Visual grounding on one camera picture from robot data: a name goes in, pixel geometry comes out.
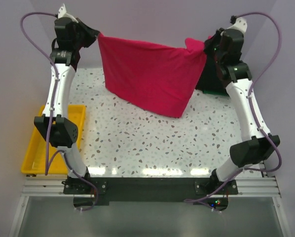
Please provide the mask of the magenta t shirt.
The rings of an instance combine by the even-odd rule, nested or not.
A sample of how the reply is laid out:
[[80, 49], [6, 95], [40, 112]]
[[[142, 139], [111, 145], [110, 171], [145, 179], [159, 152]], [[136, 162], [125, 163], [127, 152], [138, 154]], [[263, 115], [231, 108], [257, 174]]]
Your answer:
[[158, 115], [180, 118], [203, 72], [204, 42], [185, 47], [100, 34], [98, 44], [108, 91]]

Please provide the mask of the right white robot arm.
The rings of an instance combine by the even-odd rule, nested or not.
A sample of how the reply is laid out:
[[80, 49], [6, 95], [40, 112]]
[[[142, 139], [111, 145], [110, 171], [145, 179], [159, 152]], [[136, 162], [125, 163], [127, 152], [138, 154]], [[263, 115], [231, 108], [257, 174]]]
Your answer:
[[229, 95], [242, 138], [230, 147], [228, 160], [212, 172], [211, 180], [215, 182], [228, 182], [242, 170], [267, 160], [280, 144], [279, 136], [272, 135], [263, 120], [250, 69], [240, 59], [243, 43], [242, 31], [223, 28], [205, 41], [207, 60], [197, 88]]

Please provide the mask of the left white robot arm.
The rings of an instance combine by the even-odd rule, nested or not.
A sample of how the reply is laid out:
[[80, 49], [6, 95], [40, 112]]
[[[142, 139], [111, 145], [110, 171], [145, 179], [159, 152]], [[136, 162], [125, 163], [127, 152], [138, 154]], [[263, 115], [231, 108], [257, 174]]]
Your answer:
[[88, 169], [77, 147], [78, 126], [68, 118], [69, 94], [80, 60], [79, 51], [92, 45], [100, 32], [67, 16], [56, 19], [54, 29], [54, 43], [58, 46], [52, 48], [49, 56], [50, 89], [42, 115], [34, 118], [34, 125], [46, 142], [44, 174], [48, 174], [54, 159], [49, 148], [54, 147], [65, 162], [68, 176], [80, 178]]

